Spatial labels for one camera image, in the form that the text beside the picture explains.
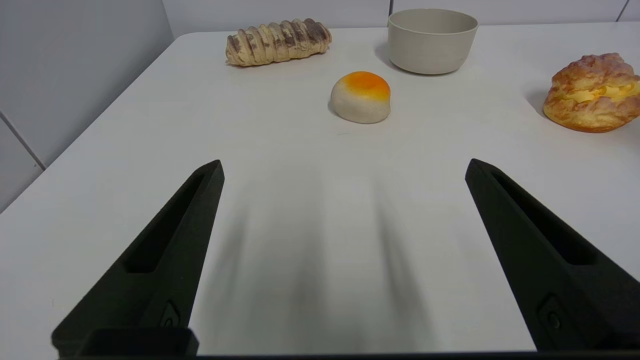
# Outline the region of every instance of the bowl rim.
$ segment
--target bowl rim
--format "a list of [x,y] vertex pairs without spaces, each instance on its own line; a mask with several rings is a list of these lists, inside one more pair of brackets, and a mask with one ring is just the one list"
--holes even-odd
[[[412,29],[404,28],[404,27],[402,27],[402,26],[400,26],[400,25],[396,24],[395,22],[393,22],[393,21],[391,20],[391,18],[392,18],[395,14],[397,14],[397,13],[412,12],[412,11],[415,11],[415,10],[442,10],[442,11],[446,11],[446,12],[458,13],[458,14],[461,14],[461,15],[464,15],[464,16],[467,16],[467,17],[470,17],[471,19],[473,19],[473,20],[476,22],[476,25],[475,25],[473,28],[469,29],[469,30],[459,31],[459,32],[457,32],[457,33],[426,33],[426,32],[424,32],[424,31],[417,31],[417,30],[412,30]],[[477,30],[477,29],[478,29],[478,27],[480,26],[480,23],[478,22],[478,20],[477,20],[475,17],[473,17],[473,16],[471,16],[471,15],[469,15],[469,14],[467,14],[467,13],[457,12],[456,10],[440,9],[440,8],[415,8],[415,9],[405,9],[405,10],[400,10],[400,11],[398,11],[398,12],[394,12],[393,14],[389,15],[389,18],[388,18],[387,20],[388,20],[388,24],[389,24],[389,26],[390,26],[390,25],[393,25],[394,27],[396,27],[396,28],[398,28],[398,29],[405,30],[405,31],[409,31],[409,32],[411,32],[411,33],[423,34],[423,35],[458,35],[458,34],[470,33],[470,32],[472,32],[472,31],[475,31],[475,30]]]

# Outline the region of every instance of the orange glaze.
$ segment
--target orange glaze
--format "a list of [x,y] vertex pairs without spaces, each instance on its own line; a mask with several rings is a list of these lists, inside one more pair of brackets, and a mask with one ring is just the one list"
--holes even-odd
[[389,84],[376,74],[367,71],[356,71],[345,75],[343,81],[349,91],[371,99],[386,101],[391,96]]

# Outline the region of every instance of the table surface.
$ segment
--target table surface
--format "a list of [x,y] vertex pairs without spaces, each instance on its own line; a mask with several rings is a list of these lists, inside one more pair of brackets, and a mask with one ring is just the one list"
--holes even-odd
[[[190,173],[226,183],[190,327],[200,354],[527,350],[534,346],[464,182],[500,167],[640,278],[640,122],[578,133],[541,116],[558,70],[617,51],[640,22],[482,26],[466,64],[418,76],[386,29],[334,29],[324,55],[238,69],[228,33],[178,38],[0,216],[0,348],[50,334]],[[368,70],[392,113],[331,113]]]

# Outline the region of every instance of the pastry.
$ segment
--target pastry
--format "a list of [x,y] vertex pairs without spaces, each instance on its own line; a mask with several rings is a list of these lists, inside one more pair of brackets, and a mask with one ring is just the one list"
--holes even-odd
[[312,19],[295,19],[280,25],[272,22],[269,26],[240,29],[238,34],[227,37],[225,53],[231,65],[266,65],[324,54],[330,43],[331,33],[324,25]]
[[640,116],[639,81],[617,53],[585,55],[554,75],[543,110],[569,129],[611,131]]
[[361,124],[385,120],[391,112],[391,89],[376,74],[352,72],[333,86],[331,107],[340,117]]

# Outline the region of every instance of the beige bowl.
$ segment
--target beige bowl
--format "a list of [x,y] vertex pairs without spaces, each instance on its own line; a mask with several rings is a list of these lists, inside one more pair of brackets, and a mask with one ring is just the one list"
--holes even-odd
[[478,21],[443,9],[410,9],[389,17],[389,58],[396,66],[419,74],[458,70],[474,42]]

